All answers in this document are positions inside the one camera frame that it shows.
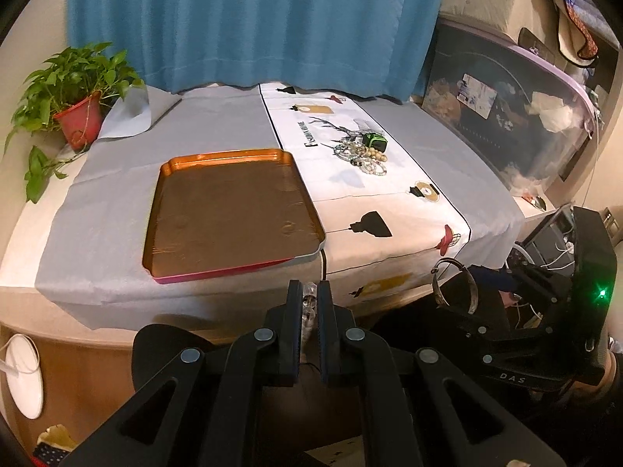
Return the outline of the right hand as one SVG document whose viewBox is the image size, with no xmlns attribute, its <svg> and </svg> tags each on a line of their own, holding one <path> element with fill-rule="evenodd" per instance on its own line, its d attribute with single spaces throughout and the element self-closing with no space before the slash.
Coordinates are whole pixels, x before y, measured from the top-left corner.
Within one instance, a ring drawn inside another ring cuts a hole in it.
<svg viewBox="0 0 623 467">
<path fill-rule="evenodd" d="M 621 379 L 622 371 L 622 344 L 613 337 L 608 339 L 605 370 L 599 384 L 588 385 L 581 382 L 573 382 L 562 394 L 561 404 L 580 403 L 591 404 L 606 399 L 616 392 L 616 387 Z"/>
</svg>

